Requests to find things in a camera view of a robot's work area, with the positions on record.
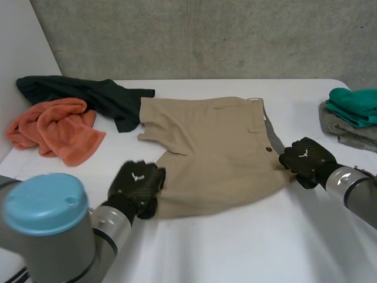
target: white wall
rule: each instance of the white wall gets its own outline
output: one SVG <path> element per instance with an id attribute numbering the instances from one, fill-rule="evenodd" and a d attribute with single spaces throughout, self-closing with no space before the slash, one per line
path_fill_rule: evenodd
<path id="1" fill-rule="evenodd" d="M 30 106 L 16 79 L 60 74 L 29 0 L 0 0 L 0 162 L 12 148 L 6 128 Z"/>

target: khaki pants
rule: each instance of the khaki pants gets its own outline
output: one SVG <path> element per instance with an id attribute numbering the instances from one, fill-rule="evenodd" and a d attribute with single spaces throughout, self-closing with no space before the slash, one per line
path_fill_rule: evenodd
<path id="1" fill-rule="evenodd" d="M 166 168 L 158 218 L 247 205 L 293 181 L 267 138 L 262 100 L 142 98 L 140 120 L 138 139 L 167 149 L 157 161 Z"/>

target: teal towel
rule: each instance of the teal towel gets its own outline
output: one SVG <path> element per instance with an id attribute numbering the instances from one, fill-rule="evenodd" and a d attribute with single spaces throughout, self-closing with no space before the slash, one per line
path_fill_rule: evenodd
<path id="1" fill-rule="evenodd" d="M 354 127 L 377 124 L 377 90 L 350 91 L 334 88 L 326 101 L 326 108 Z"/>

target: white table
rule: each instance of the white table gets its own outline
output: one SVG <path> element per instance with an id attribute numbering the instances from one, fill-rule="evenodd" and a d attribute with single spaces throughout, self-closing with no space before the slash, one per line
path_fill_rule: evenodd
<path id="1" fill-rule="evenodd" d="M 117 81 L 128 88 L 154 88 L 157 98 L 205 99 L 223 96 L 264 99 L 276 134 L 288 146 L 308 136 L 329 149 L 341 164 L 377 172 L 376 153 L 337 143 L 322 133 L 318 105 L 336 80 L 150 80 Z M 118 133 L 112 120 L 98 115 L 96 129 L 107 133 L 100 148 L 84 164 L 69 168 L 59 158 L 37 149 L 13 149 L 0 164 L 0 174 L 28 179 L 64 172 L 85 185 L 91 206 L 106 197 L 126 160 L 156 161 L 164 149 L 137 141 L 139 126 Z M 12 275 L 21 259 L 0 251 L 0 282 Z M 120 252 L 106 283 L 229 282 L 376 282 L 377 232 L 330 199 L 317 187 L 297 183 L 242 208 L 214 216 L 168 221 L 136 221 L 127 247 Z"/>

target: orange towel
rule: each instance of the orange towel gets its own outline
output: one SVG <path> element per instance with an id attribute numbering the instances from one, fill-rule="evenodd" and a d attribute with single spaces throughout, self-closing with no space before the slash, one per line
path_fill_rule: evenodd
<path id="1" fill-rule="evenodd" d="M 85 112 L 86 108 L 86 102 L 78 98 L 38 103 L 9 126 L 6 137 L 17 149 L 39 145 L 40 155 L 60 156 L 66 165 L 78 166 L 106 135 L 92 128 L 96 113 Z"/>

